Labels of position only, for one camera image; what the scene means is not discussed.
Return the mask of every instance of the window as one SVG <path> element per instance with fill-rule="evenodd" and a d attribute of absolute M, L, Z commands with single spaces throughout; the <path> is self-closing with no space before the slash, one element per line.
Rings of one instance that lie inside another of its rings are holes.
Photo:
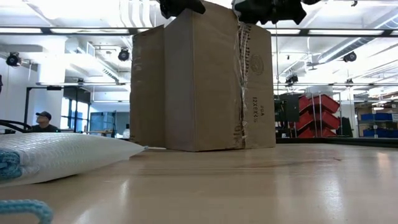
<path fill-rule="evenodd" d="M 61 129 L 73 131 L 75 129 L 76 100 L 62 98 Z M 88 130 L 88 114 L 90 106 L 88 103 L 77 102 L 76 131 Z"/>

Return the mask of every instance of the white ceiling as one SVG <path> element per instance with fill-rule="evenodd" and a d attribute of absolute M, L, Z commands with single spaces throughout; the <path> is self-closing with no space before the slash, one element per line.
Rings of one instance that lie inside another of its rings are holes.
<path fill-rule="evenodd" d="M 231 0 L 211 1 L 231 7 Z M 143 2 L 149 2 L 149 4 L 142 3 L 142 0 L 0 0 L 0 26 L 147 27 L 148 20 L 152 26 L 166 22 L 155 1 L 143 0 Z M 360 0 L 355 7 L 351 7 L 352 3 L 353 1 L 345 0 L 324 0 L 312 6 L 303 5 L 307 17 L 300 25 L 297 26 L 292 21 L 281 21 L 276 27 L 375 28 L 375 21 L 380 17 L 393 10 L 398 10 L 398 1 Z M 275 25 L 269 22 L 264 27 L 275 28 Z M 1 36 L 0 44 L 39 44 L 51 49 L 53 43 L 59 38 L 66 39 L 67 37 Z M 345 40 L 346 38 L 336 37 L 273 37 L 275 82 L 279 72 L 280 81 L 283 83 L 285 76 L 289 74 L 290 67 L 294 68 L 294 73 L 299 74 L 300 82 L 343 82 L 347 78 L 356 78 L 354 82 L 377 82 L 383 77 L 390 77 L 387 80 L 389 82 L 395 81 L 395 77 L 391 76 L 398 72 L 394 62 L 397 51 L 395 48 L 378 56 L 370 57 L 378 51 L 398 44 L 398 39 L 395 38 L 376 39 L 356 49 L 358 59 L 355 62 L 345 63 L 335 60 L 324 65 L 317 65 L 316 70 L 308 70 L 311 67 L 305 66 L 305 63 L 310 61 L 309 55 L 322 54 Z M 131 63 L 118 61 L 117 54 L 121 47 L 131 45 L 130 38 L 84 36 L 79 37 L 79 41 L 91 42 L 97 49 L 96 56 L 115 72 L 129 72 Z M 93 77 L 103 75 L 87 68 L 90 66 L 78 65 L 78 67 L 92 74 Z M 67 76 L 86 76 L 80 71 L 79 69 L 68 69 Z M 117 88 L 112 87 L 107 90 L 114 91 Z"/>

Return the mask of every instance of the ceiling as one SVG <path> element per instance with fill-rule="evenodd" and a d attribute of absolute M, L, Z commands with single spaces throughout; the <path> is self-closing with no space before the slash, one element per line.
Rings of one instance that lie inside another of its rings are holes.
<path fill-rule="evenodd" d="M 231 0 L 210 1 L 231 7 Z M 95 0 L 0 0 L 0 26 L 154 27 L 168 22 L 161 16 L 156 1 L 102 0 L 101 4 L 98 3 Z M 353 1 L 324 0 L 312 6 L 303 5 L 307 16 L 300 25 L 292 21 L 259 25 L 265 28 L 373 29 L 398 14 L 398 1 L 360 0 L 356 6 L 351 6 L 352 4 Z M 0 44 L 35 44 L 52 51 L 57 41 L 69 38 L 2 36 Z M 131 38 L 82 36 L 77 39 L 81 44 L 89 42 L 96 49 L 95 58 L 82 60 L 76 58 L 76 55 L 65 57 L 71 64 L 67 68 L 67 79 L 80 77 L 92 82 L 107 82 L 109 77 L 101 71 L 105 66 L 121 80 L 129 80 L 131 62 L 120 62 L 117 55 L 121 47 L 132 47 Z M 274 82 L 279 80 L 284 83 L 291 74 L 297 74 L 302 83 L 340 83 L 349 78 L 353 78 L 355 83 L 398 81 L 398 62 L 395 60 L 398 39 L 379 38 L 367 44 L 357 44 L 354 51 L 358 58 L 355 62 L 343 62 L 342 56 L 333 58 L 331 53 L 346 50 L 344 46 L 355 41 L 362 40 L 341 37 L 273 37 Z M 48 57 L 46 52 L 25 56 L 37 63 L 45 57 Z M 353 88 L 358 94 L 366 94 L 369 89 L 370 87 Z M 97 86 L 95 90 L 128 91 L 117 86 L 102 89 Z"/>

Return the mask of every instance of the air duct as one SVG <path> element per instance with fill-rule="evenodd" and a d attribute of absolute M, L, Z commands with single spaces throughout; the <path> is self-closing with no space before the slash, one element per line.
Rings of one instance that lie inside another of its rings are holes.
<path fill-rule="evenodd" d="M 398 8 L 373 23 L 375 29 L 398 29 Z M 375 37 L 349 38 L 318 57 L 318 63 L 328 63 L 376 39 Z"/>

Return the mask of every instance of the black cable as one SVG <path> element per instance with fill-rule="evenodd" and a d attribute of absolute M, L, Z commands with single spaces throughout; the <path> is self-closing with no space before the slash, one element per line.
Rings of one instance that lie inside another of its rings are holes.
<path fill-rule="evenodd" d="M 26 128 L 26 130 L 24 130 L 23 128 L 19 128 L 18 126 L 15 126 L 14 124 L 21 125 L 22 127 Z M 9 120 L 0 119 L 0 126 L 5 126 L 7 128 L 11 128 L 11 129 L 19 131 L 21 133 L 32 132 L 32 127 L 30 125 L 19 122 L 19 121 L 9 121 Z"/>

